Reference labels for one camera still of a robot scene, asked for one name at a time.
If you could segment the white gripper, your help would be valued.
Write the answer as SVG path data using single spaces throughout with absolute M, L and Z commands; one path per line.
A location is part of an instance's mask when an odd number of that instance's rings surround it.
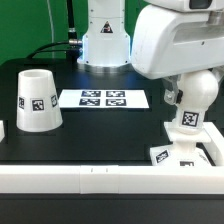
M 178 74 L 224 65 L 224 0 L 145 1 L 131 63 L 149 79 L 165 77 L 165 102 L 179 104 Z

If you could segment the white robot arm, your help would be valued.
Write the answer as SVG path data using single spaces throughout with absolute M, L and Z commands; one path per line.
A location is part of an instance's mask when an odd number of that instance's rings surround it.
M 79 65 L 102 73 L 131 64 L 149 79 L 224 69 L 224 0 L 144 1 L 128 36 L 119 0 L 89 0 Z

